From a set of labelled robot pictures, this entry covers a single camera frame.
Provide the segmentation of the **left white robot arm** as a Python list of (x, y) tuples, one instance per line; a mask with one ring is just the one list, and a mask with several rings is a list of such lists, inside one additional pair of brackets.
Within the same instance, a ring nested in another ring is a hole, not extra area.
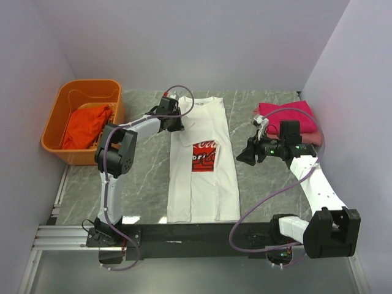
[(134, 163), (137, 142), (164, 130), (182, 131), (181, 110), (177, 94), (165, 93), (159, 105), (140, 119), (125, 124), (107, 124), (94, 160), (100, 173), (100, 208), (89, 239), (115, 246), (122, 236), (121, 196), (128, 173)]

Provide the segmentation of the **white printed t-shirt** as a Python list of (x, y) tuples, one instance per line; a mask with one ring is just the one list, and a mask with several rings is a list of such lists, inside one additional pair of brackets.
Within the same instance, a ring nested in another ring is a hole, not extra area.
[(224, 101), (182, 96), (184, 130), (171, 134), (169, 223), (233, 222), (239, 190)]

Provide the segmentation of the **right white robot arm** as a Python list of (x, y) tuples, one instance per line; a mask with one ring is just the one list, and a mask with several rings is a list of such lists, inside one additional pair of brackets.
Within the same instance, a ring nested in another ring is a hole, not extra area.
[(336, 195), (320, 166), (321, 152), (304, 143), (299, 121), (281, 121), (277, 139), (266, 134), (269, 121), (253, 119), (257, 133), (248, 138), (237, 160), (254, 166), (268, 157), (279, 157), (297, 178), (312, 211), (310, 221), (291, 214), (273, 216), (269, 233), (274, 244), (290, 238), (304, 246), (310, 258), (351, 257), (356, 250), (361, 217)]

